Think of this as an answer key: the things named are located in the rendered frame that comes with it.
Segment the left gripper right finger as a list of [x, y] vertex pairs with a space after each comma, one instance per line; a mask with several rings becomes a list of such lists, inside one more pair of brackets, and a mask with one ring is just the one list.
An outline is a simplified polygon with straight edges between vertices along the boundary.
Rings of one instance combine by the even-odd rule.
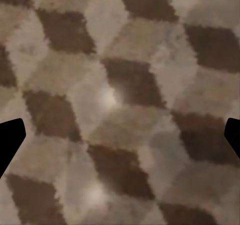
[[229, 118], [225, 130], [224, 136], [237, 153], [240, 158], [240, 120], [235, 118]]

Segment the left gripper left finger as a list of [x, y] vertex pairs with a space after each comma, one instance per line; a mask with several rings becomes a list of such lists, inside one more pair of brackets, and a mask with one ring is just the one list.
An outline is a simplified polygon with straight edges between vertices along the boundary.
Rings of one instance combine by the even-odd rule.
[[0, 178], [26, 138], [22, 118], [0, 123]]

